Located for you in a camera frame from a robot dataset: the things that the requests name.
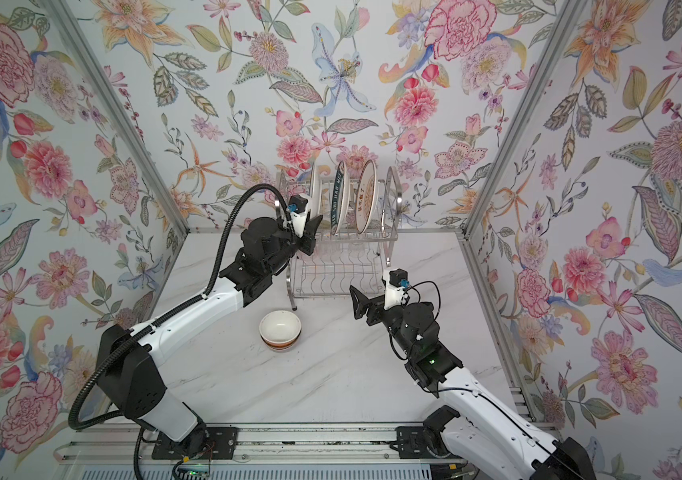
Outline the white plain plate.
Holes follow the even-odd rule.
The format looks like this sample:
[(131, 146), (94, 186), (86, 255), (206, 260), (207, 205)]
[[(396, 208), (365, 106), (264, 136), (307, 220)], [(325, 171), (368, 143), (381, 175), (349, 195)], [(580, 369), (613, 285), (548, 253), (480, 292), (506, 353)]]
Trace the white plain plate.
[(309, 219), (314, 219), (315, 217), (320, 215), (321, 200), (322, 185), (320, 165), (315, 163), (310, 178), (310, 199), (308, 203)]

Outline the orange bowl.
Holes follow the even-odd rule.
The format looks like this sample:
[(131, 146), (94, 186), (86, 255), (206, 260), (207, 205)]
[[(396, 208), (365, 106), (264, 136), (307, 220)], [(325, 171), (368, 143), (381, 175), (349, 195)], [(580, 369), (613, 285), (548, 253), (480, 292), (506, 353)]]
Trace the orange bowl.
[(276, 310), (262, 318), (258, 331), (263, 342), (289, 343), (299, 338), (302, 323), (292, 311)]

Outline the pink floral patterned bowl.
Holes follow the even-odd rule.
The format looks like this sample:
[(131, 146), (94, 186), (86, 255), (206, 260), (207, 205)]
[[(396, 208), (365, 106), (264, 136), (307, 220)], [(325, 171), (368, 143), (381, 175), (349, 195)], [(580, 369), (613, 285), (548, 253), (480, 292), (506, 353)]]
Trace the pink floral patterned bowl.
[(275, 352), (288, 351), (289, 349), (295, 347), (297, 345), (297, 343), (298, 343), (297, 339), (295, 339), (294, 341), (289, 342), (289, 343), (281, 343), (281, 344), (264, 342), (264, 344), (266, 345), (267, 348), (269, 348), (270, 350), (275, 351)]

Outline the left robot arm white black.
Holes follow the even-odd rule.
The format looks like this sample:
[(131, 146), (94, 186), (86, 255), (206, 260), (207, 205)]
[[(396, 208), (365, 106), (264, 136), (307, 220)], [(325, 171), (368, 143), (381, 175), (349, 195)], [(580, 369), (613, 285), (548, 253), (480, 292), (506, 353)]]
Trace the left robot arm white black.
[(152, 320), (129, 329), (109, 328), (101, 339), (94, 384), (118, 415), (178, 447), (201, 449), (205, 422), (169, 392), (160, 366), (215, 322), (253, 303), (293, 256), (312, 254), (322, 220), (310, 212), (292, 212), (286, 221), (253, 220), (240, 234), (242, 245), (233, 262), (216, 264), (211, 284), (202, 291)]

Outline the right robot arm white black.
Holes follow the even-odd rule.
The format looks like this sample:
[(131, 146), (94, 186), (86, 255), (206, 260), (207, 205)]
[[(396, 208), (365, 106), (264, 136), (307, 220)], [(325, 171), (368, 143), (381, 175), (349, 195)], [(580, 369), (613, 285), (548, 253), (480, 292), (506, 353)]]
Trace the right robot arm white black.
[(382, 325), (404, 355), (406, 372), (440, 401), (424, 422), (436, 438), (431, 453), (460, 457), (492, 479), (593, 479), (584, 446), (560, 440), (523, 418), (488, 391), (439, 339), (430, 302), (412, 302), (406, 287), (386, 286), (377, 297), (350, 287), (353, 315)]

